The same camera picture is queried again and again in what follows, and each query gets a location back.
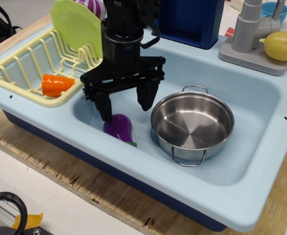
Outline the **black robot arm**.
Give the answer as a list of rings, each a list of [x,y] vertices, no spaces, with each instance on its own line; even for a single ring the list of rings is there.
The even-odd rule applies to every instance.
[[[162,56],[141,56],[160,40],[154,23],[159,18],[158,0],[106,0],[107,18],[101,23],[103,61],[84,73],[86,100],[95,103],[103,121],[111,121],[110,94],[136,88],[143,111],[151,108],[164,79]]]

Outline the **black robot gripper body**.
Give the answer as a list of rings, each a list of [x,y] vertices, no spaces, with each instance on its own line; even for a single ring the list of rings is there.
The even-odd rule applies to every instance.
[[[103,61],[80,77],[86,100],[95,102],[96,93],[110,95],[148,82],[160,83],[164,79],[162,67],[166,62],[165,58],[140,55],[142,49],[159,41],[159,34],[145,44],[141,43],[143,32],[131,37],[120,37],[103,31],[101,36]]]

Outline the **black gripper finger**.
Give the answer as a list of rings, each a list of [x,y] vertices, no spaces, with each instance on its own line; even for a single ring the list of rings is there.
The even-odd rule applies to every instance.
[[[95,105],[103,121],[111,121],[111,100],[107,93],[96,93]]]
[[[136,88],[137,101],[143,111],[147,111],[152,107],[158,86],[158,82],[148,82]]]

